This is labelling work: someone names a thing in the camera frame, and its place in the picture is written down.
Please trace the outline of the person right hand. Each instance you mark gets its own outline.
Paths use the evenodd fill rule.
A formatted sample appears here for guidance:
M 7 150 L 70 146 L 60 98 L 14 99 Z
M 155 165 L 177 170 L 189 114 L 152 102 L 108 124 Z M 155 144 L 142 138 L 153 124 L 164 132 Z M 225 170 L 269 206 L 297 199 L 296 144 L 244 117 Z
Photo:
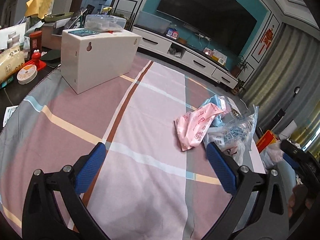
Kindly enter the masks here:
M 296 185 L 292 189 L 292 194 L 289 198 L 289 202 L 287 205 L 288 217 L 291 218 L 295 213 L 295 210 L 301 205 L 302 201 L 304 201 L 306 207 L 310 210 L 314 200 L 305 199 L 305 194 L 308 192 L 308 189 L 305 185 Z

